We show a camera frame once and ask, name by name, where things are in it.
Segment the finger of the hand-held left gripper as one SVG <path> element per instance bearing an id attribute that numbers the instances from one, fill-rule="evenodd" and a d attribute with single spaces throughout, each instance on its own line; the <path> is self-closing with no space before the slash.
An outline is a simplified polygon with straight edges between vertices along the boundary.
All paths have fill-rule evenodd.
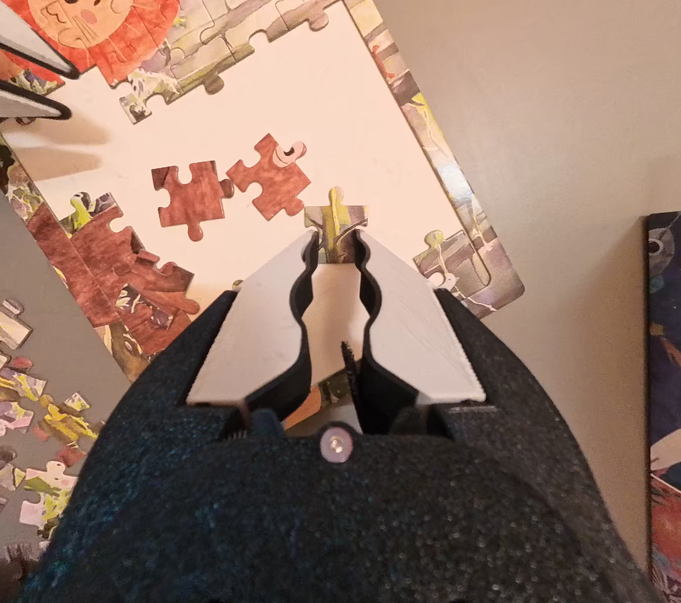
<path id="1" fill-rule="evenodd" d="M 1 119 L 68 120 L 72 111 L 50 97 L 1 80 Z"/>
<path id="2" fill-rule="evenodd" d="M 51 71 L 76 80 L 80 71 L 49 45 L 27 22 L 4 2 L 1 2 L 1 49 Z"/>

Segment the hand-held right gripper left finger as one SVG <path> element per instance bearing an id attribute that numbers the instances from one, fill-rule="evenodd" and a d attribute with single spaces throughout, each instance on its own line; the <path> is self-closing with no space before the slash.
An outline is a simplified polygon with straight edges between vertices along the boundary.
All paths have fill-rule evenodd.
<path id="1" fill-rule="evenodd" d="M 302 315 L 312 302 L 319 236 L 307 230 L 252 273 L 236 292 L 187 396 L 188 405 L 261 408 L 285 420 L 311 389 Z"/>

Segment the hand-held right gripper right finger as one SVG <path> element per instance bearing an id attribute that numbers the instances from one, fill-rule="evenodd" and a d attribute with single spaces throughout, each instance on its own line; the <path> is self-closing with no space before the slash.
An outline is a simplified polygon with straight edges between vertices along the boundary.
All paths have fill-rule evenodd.
<path id="1" fill-rule="evenodd" d="M 355 235 L 364 328 L 360 384 L 376 406 L 483 402 L 486 394 L 435 289 L 365 232 Z"/>

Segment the brown trunk puzzle piece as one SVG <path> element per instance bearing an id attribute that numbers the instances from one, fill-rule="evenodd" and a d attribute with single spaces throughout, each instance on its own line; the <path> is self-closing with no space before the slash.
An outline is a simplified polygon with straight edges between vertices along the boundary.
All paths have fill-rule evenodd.
<path id="1" fill-rule="evenodd" d="M 159 257 L 146 249 L 139 250 L 129 264 L 115 268 L 116 274 L 128 285 L 141 293 L 153 305 L 174 316 L 182 311 L 193 316 L 199 313 L 197 301 L 187 297 L 194 273 L 167 262 L 158 267 Z"/>

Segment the green and grey puzzle piece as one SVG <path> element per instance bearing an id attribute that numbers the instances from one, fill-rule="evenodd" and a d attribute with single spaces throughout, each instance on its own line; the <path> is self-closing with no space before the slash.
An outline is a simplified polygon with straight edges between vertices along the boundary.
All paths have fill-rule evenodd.
<path id="1" fill-rule="evenodd" d="M 369 207 L 346 205 L 344 193 L 342 187 L 332 187 L 328 204 L 304 207 L 304 226 L 314 227 L 319 234 L 320 264 L 353 264 L 353 231 L 368 224 Z"/>

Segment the brown puzzle piece pink mark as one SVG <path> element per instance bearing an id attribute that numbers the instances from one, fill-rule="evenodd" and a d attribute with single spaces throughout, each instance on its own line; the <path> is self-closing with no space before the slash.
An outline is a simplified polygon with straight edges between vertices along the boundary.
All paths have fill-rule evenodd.
<path id="1" fill-rule="evenodd" d="M 288 216 L 297 215 L 304 208 L 298 196 L 311 184 L 297 165 L 297 160 L 306 153 L 306 145 L 297 141 L 286 149 L 268 134 L 254 149 L 260 155 L 258 163 L 246 166 L 239 160 L 226 172 L 227 177 L 242 192 L 254 183 L 261 186 L 261 193 L 252 204 L 265 220 L 271 220 L 282 210 Z"/>

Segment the assembled brown trunk pieces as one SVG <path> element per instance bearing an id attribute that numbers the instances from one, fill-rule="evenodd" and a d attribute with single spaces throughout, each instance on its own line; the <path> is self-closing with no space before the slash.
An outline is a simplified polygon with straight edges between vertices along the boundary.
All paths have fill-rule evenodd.
<path id="1" fill-rule="evenodd" d="M 111 193 L 91 198 L 78 192 L 70 204 L 72 212 L 63 219 L 40 204 L 28 220 L 30 233 L 95 328 L 120 324 L 143 354 L 162 351 L 192 316 L 170 315 L 116 274 L 117 266 L 129 264 L 146 247 L 130 226 L 111 228 L 123 216 Z"/>

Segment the pale grey-green puzzle piece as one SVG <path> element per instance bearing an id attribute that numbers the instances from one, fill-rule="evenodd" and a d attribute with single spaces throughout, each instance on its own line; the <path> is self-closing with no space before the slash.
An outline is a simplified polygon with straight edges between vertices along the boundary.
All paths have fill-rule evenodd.
<path id="1" fill-rule="evenodd" d="M 196 31 L 191 40 L 172 49 L 170 73 L 179 94 L 203 87 L 208 95 L 215 95 L 225 87 L 221 74 L 235 63 L 224 36 L 218 34 L 201 39 Z"/>

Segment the pile of puzzle pieces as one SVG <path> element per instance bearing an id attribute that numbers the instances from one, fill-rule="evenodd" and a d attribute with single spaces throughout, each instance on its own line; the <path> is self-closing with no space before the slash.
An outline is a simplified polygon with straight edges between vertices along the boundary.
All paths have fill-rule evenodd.
<path id="1" fill-rule="evenodd" d="M 21 355 L 33 329 L 19 301 L 1 301 L 1 547 L 40 554 L 72 496 L 103 422 L 79 393 L 59 401 Z"/>

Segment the lion puzzle tray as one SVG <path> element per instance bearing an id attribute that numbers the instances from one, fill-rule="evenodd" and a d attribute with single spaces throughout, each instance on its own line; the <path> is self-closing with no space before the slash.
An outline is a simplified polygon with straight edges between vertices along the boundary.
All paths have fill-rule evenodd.
<path id="1" fill-rule="evenodd" d="M 171 76 L 172 49 L 211 26 L 224 1 L 231 0 L 179 0 L 163 44 L 137 69 Z M 425 251 L 427 233 L 493 230 L 374 1 L 340 0 L 327 14 L 319 31 L 304 23 L 271 42 L 255 34 L 253 51 L 221 74 L 219 93 L 197 87 L 171 104 L 152 97 L 151 116 L 135 125 L 119 103 L 131 90 L 126 79 L 111 87 L 93 67 L 71 80 L 2 53 L 2 80 L 72 111 L 68 120 L 1 120 L 2 196 L 28 229 L 40 204 L 62 220 L 74 194 L 111 193 L 123 213 L 114 231 L 130 226 L 159 266 L 174 262 L 194 273 L 187 296 L 200 311 L 191 322 L 233 280 L 317 230 L 304 226 L 304 209 L 265 220 L 252 204 L 261 193 L 254 183 L 245 192 L 235 187 L 222 200 L 224 218 L 203 221 L 203 238 L 194 242 L 186 225 L 160 225 L 158 207 L 168 206 L 170 196 L 154 189 L 154 168 L 175 165 L 187 183 L 190 164 L 214 161 L 222 180 L 239 160 L 258 163 L 254 147 L 270 134 L 286 149 L 306 145 L 297 160 L 311 181 L 298 196 L 305 207 L 328 204 L 329 190 L 342 187 L 346 205 L 369 207 L 368 224 L 357 229 L 368 228 L 416 270 L 413 258 Z M 66 353 L 66 375 L 42 365 L 33 372 L 54 396 L 74 383 L 94 402 L 104 389 L 98 381 L 125 387 L 159 352 L 143 354 L 120 324 L 95 328 L 79 309 L 84 327 L 66 329 L 56 348 Z"/>

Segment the grey desk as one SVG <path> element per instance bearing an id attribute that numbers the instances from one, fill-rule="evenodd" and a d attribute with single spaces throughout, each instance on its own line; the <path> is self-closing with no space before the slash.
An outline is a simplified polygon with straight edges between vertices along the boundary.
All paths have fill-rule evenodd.
<path id="1" fill-rule="evenodd" d="M 373 0 L 524 285 L 485 319 L 650 561 L 643 218 L 680 207 L 680 0 Z"/>

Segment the grey teal corner puzzle piece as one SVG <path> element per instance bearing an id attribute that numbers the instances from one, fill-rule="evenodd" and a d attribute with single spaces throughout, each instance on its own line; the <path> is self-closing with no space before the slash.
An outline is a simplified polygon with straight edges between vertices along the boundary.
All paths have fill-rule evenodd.
<path id="1" fill-rule="evenodd" d="M 425 251 L 413 258 L 417 270 L 478 318 L 523 295 L 524 285 L 492 229 L 472 234 L 460 230 L 451 236 L 433 230 L 424 243 Z"/>

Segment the white and green puzzle piece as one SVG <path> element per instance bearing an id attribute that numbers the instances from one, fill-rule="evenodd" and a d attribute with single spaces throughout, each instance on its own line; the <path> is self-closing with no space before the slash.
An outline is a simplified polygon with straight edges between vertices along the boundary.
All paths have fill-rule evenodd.
<path id="1" fill-rule="evenodd" d="M 160 96 L 166 104 L 171 104 L 183 96 L 182 88 L 173 76 L 162 72 L 137 69 L 127 77 L 131 90 L 119 98 L 124 113 L 132 124 L 138 124 L 151 116 L 148 101 Z"/>

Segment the reddish brown puzzle piece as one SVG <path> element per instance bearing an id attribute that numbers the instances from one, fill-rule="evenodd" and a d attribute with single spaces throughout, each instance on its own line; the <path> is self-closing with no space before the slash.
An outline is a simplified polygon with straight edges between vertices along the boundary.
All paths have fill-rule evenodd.
<path id="1" fill-rule="evenodd" d="M 166 207 L 158 207 L 162 227 L 186 225 L 188 236 L 194 241 L 203 238 L 201 223 L 224 218 L 222 200 L 234 196 L 231 179 L 220 180 L 214 161 L 202 161 L 189 165 L 192 180 L 180 182 L 178 167 L 153 168 L 151 176 L 156 191 L 165 189 L 170 196 Z"/>

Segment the illustrated puzzle box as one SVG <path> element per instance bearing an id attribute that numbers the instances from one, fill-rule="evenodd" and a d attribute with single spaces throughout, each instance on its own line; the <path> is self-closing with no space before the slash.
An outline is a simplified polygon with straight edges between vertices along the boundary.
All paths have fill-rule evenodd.
<path id="1" fill-rule="evenodd" d="M 650 558 L 654 586 L 680 601 L 680 212 L 646 219 Z"/>

